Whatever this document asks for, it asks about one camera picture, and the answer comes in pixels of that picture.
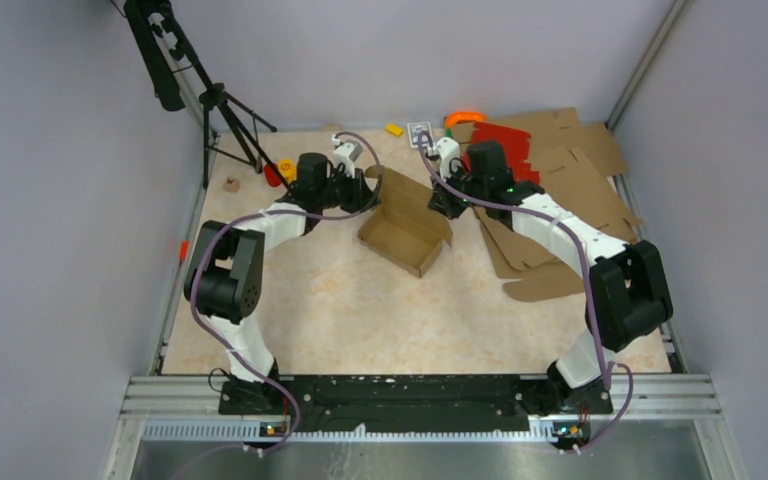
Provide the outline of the brown cardboard box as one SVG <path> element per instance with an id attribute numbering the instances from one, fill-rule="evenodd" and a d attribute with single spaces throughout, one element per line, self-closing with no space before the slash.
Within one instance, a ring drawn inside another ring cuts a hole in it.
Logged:
<path id="1" fill-rule="evenodd" d="M 380 203 L 358 230 L 358 239 L 409 274 L 423 277 L 453 241 L 446 217 L 429 208 L 432 190 L 388 167 L 371 166 L 366 176 L 382 182 Z"/>

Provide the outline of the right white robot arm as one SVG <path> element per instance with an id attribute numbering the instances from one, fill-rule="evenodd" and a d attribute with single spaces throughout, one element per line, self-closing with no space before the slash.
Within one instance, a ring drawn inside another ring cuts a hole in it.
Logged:
<path id="1" fill-rule="evenodd" d="M 604 233 L 536 183 L 516 181 L 495 141 L 472 145 L 466 167 L 459 165 L 458 153 L 448 137 L 420 148 L 433 185 L 430 209 L 454 219 L 469 206 L 481 207 L 582 279 L 587 330 L 550 366 L 553 379 L 546 385 L 549 404 L 572 412 L 586 400 L 586 386 L 609 380 L 616 354 L 672 318 L 660 252 L 649 241 L 631 243 Z"/>

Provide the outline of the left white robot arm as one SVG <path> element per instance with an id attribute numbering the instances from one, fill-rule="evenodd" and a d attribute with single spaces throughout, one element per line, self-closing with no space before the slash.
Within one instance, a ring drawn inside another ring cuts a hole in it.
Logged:
<path id="1" fill-rule="evenodd" d="M 327 209 L 338 208 L 349 219 L 376 203 L 356 165 L 356 148 L 350 142 L 330 157 L 302 154 L 282 197 L 229 223 L 208 220 L 198 231 L 184 295 L 196 323 L 225 348 L 232 376 L 245 382 L 243 401 L 257 413 L 274 410 L 281 397 L 271 377 L 276 360 L 256 317 L 266 254 L 310 233 Z"/>

